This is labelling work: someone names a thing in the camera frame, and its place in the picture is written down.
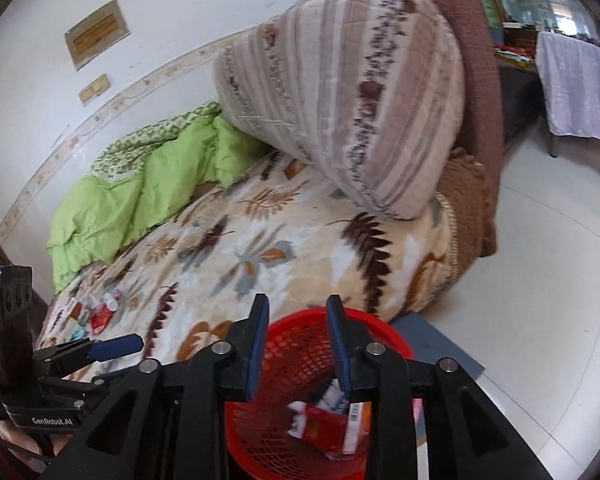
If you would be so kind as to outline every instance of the folded bedding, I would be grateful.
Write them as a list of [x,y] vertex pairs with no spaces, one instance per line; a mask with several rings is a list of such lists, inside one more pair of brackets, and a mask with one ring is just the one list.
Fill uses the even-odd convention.
[[46,246],[56,290],[92,262],[110,264],[121,248],[187,205],[198,184],[226,187],[267,150],[228,124],[218,102],[117,140],[54,214]]
[[190,358],[244,318],[257,292],[271,320],[347,306],[389,321],[421,310],[458,276],[456,218],[436,192],[413,221],[363,212],[315,167],[272,152],[226,189],[216,187],[132,245],[95,262],[58,295],[40,346],[137,333],[139,354],[94,364],[74,380],[149,356]]

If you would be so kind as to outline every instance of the white tile floor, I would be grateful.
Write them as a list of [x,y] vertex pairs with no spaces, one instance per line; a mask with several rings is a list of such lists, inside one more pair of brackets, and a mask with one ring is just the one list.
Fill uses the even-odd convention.
[[500,250],[424,314],[486,368],[478,384],[556,480],[600,448],[600,141],[546,122],[507,156]]

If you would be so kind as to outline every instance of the red basket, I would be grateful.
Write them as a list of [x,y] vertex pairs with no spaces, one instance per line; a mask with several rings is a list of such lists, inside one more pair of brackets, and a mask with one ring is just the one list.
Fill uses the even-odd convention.
[[[412,358],[393,328],[351,308],[347,317],[363,322],[374,340]],[[257,480],[363,480],[366,454],[335,462],[324,453],[286,434],[291,427],[292,400],[309,394],[333,375],[326,309],[311,308],[269,326],[256,398],[248,404],[228,402],[225,430],[229,452]]]

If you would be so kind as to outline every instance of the green comforter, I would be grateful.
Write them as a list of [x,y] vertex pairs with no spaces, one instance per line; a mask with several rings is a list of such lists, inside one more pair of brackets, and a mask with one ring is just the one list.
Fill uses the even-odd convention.
[[55,212],[46,248],[56,290],[91,262],[111,263],[187,205],[198,184],[226,187],[266,151],[225,122],[216,102],[117,140]]

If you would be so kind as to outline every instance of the screw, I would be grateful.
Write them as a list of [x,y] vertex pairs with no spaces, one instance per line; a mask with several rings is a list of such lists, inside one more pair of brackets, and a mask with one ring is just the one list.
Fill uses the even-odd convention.
[[458,363],[451,357],[445,357],[444,359],[440,359],[440,368],[445,372],[455,372],[458,370]]
[[384,354],[385,351],[386,351],[386,347],[382,343],[379,343],[377,341],[374,341],[373,343],[369,343],[366,346],[366,352],[371,355],[382,355],[382,354]]
[[227,341],[216,341],[213,343],[211,350],[214,354],[224,355],[231,350],[231,343],[228,343]]
[[158,361],[155,359],[145,359],[138,365],[138,370],[143,374],[150,374],[158,368]]

